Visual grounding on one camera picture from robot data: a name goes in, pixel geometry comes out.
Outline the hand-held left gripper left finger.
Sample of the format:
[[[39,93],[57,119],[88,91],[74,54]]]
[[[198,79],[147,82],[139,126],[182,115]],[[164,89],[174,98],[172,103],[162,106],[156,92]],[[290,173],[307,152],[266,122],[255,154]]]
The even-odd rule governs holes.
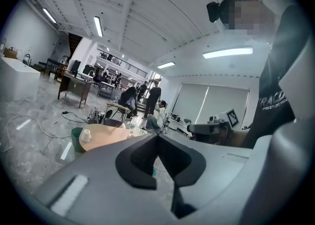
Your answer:
[[[141,137],[116,156],[118,174],[134,188],[157,189],[157,181],[153,177],[154,162],[158,156],[157,138],[157,134]]]

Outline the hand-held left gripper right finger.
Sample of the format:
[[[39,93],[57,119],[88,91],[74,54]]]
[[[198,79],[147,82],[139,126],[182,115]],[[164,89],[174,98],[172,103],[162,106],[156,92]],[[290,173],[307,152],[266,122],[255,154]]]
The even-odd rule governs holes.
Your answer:
[[[171,212],[179,219],[193,213],[196,208],[185,203],[180,188],[194,185],[201,177],[204,156],[164,134],[157,136],[157,155],[174,182]]]

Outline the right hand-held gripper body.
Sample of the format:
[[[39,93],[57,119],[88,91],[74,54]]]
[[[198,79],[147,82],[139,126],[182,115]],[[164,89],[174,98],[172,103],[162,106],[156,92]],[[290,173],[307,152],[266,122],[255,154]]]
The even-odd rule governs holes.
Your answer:
[[[221,129],[229,134],[239,124],[238,117],[233,108],[209,117],[206,124],[190,124],[187,126],[187,131],[192,134],[215,135],[219,134]]]

